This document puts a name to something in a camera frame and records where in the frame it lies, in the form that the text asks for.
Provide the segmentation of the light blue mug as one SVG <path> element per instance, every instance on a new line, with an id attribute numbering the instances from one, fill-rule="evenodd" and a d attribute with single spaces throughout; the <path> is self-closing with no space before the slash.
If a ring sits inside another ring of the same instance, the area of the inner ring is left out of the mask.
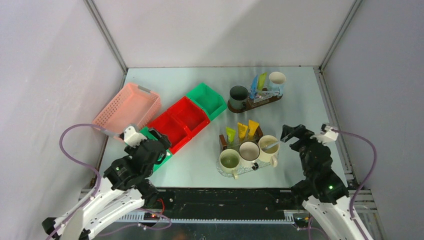
<path id="1" fill-rule="evenodd" d="M 277 97 L 282 97 L 287 77 L 282 72 L 274 71 L 269 74 L 268 79 L 267 90 L 274 92 Z"/>

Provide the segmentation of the clear acrylic holder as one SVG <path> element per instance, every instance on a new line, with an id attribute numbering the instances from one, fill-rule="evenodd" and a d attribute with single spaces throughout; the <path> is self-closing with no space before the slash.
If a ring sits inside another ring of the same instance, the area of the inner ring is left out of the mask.
<path id="1" fill-rule="evenodd" d="M 253 107 L 259 107 L 269 102 L 269 99 L 273 96 L 272 93 L 267 91 L 256 91 L 249 92 L 247 102 Z"/>

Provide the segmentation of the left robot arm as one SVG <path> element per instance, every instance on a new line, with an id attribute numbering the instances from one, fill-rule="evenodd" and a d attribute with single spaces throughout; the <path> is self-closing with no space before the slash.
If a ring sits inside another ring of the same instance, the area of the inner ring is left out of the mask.
<path id="1" fill-rule="evenodd" d="M 59 217 L 48 217 L 42 228 L 48 239 L 64 240 L 67 230 L 75 224 L 71 236 L 93 240 L 102 230 L 129 212 L 153 208 L 158 202 L 158 189 L 149 177 L 154 166 L 161 164 L 172 144 L 167 135 L 154 128 L 149 139 L 127 127 L 122 133 L 127 144 L 124 157 L 116 159 L 98 178 L 92 188 L 71 210 Z"/>

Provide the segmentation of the green mug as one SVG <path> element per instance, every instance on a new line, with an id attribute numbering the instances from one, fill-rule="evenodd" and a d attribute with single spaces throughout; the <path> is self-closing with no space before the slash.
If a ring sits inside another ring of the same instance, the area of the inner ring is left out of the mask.
<path id="1" fill-rule="evenodd" d="M 238 168 L 240 161 L 240 154 L 234 149 L 225 149 L 219 155 L 220 169 L 224 173 L 230 174 L 235 180 L 239 178 Z"/>

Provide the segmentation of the black mug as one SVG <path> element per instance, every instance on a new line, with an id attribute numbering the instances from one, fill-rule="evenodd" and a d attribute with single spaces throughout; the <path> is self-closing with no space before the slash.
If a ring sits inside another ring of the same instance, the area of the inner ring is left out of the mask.
<path id="1" fill-rule="evenodd" d="M 242 110 L 246 107 L 249 91 L 241 85 L 233 86 L 229 91 L 229 104 L 235 110 Z"/>

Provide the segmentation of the clear holder with brown ends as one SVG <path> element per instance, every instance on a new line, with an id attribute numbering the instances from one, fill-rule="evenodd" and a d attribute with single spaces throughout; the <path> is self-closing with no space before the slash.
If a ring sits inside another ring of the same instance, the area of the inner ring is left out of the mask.
<path id="1" fill-rule="evenodd" d="M 261 127 L 259 126 L 253 137 L 249 137 L 248 134 L 247 134 L 243 140 L 240 140 L 238 138 L 238 132 L 236 131 L 234 141 L 233 142 L 227 142 L 227 134 L 226 134 L 226 131 L 225 131 L 224 134 L 219 135 L 220 151 L 222 152 L 223 150 L 226 150 L 226 149 L 233 149 L 233 150 L 239 151 L 239 147 L 242 143 L 244 143 L 244 142 L 254 142 L 254 143 L 257 144 L 259 142 L 260 138 L 262 138 L 263 136 L 264 136 L 263 131 L 262 131 Z"/>

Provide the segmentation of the cream mug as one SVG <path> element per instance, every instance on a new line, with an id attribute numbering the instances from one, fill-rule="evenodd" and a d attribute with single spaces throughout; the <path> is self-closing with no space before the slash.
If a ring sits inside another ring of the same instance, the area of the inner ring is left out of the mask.
<path id="1" fill-rule="evenodd" d="M 270 165 L 274 168 L 278 165 L 280 145 L 274 146 L 273 148 L 266 151 L 263 151 L 262 148 L 276 141 L 279 141 L 279 139 L 272 135 L 264 135 L 258 141 L 258 146 L 260 149 L 260 155 L 258 159 L 264 163 L 270 163 Z"/>

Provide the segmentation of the red plastic bin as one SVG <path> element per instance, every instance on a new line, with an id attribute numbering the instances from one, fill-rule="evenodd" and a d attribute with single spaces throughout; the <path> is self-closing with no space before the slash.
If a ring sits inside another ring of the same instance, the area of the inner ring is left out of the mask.
<path id="1" fill-rule="evenodd" d="M 176 154 L 210 122 L 204 110 L 184 96 L 147 126 L 166 135 L 171 143 L 170 152 Z"/>

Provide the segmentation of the clear textured oval tray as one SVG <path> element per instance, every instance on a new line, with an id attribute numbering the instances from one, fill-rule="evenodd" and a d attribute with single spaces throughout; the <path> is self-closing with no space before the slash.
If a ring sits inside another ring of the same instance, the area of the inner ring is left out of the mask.
<path id="1" fill-rule="evenodd" d="M 222 176 L 237 180 L 242 174 L 257 171 L 266 166 L 276 167 L 277 163 L 277 159 L 274 156 L 271 158 L 270 162 L 263 162 L 259 159 L 252 162 L 246 161 L 241 157 L 238 151 L 226 149 L 220 153 L 215 164 L 216 169 Z"/>

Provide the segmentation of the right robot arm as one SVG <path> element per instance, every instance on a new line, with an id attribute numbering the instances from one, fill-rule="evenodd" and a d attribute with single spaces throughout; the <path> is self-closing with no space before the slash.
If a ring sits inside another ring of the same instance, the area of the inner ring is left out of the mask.
<path id="1" fill-rule="evenodd" d="M 304 180 L 290 188 L 291 204 L 307 210 L 330 240 L 371 240 L 373 237 L 360 219 L 354 202 L 359 194 L 349 194 L 348 187 L 333 171 L 328 143 L 338 139 L 341 130 L 329 124 L 316 134 L 304 125 L 282 126 L 280 141 L 297 141 L 290 148 L 298 152 Z"/>

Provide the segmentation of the white ribbed mug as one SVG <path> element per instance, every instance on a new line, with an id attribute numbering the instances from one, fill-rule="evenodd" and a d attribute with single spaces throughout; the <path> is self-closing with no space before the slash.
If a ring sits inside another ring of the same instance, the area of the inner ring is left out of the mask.
<path id="1" fill-rule="evenodd" d="M 252 141 L 246 141 L 239 146 L 240 166 L 256 171 L 259 168 L 257 160 L 260 156 L 259 146 Z"/>

